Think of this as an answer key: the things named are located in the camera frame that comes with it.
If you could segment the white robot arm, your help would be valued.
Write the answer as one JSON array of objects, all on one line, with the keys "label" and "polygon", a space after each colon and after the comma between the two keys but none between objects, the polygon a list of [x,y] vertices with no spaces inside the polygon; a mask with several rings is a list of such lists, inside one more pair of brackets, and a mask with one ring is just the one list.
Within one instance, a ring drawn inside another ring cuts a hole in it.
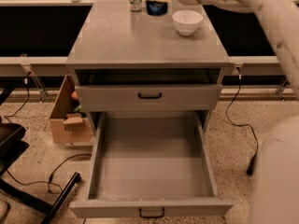
[{"label": "white robot arm", "polygon": [[[148,0],[169,2],[171,0]],[[292,0],[178,0],[184,5],[244,7],[257,19],[280,79],[299,93],[299,8]],[[299,116],[280,121],[258,147],[249,224],[299,224]]]}]

